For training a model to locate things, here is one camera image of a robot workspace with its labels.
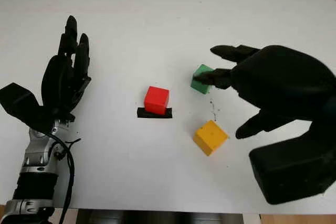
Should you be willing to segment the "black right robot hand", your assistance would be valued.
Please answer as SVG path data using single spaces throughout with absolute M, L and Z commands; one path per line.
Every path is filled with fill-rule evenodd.
M 195 74 L 193 80 L 223 90 L 231 87 L 259 108 L 237 129 L 237 139 L 294 120 L 310 121 L 311 130 L 316 131 L 335 127 L 335 75 L 318 59 L 280 45 L 262 49 L 218 45 L 211 52 L 236 66 Z

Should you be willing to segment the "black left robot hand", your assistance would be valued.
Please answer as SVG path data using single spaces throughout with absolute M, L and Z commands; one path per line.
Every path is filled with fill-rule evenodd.
M 89 39 L 82 34 L 77 39 L 77 21 L 70 15 L 61 35 L 58 53 L 45 70 L 41 83 L 43 107 L 62 121 L 73 122 L 72 110 L 78 105 L 91 78 Z

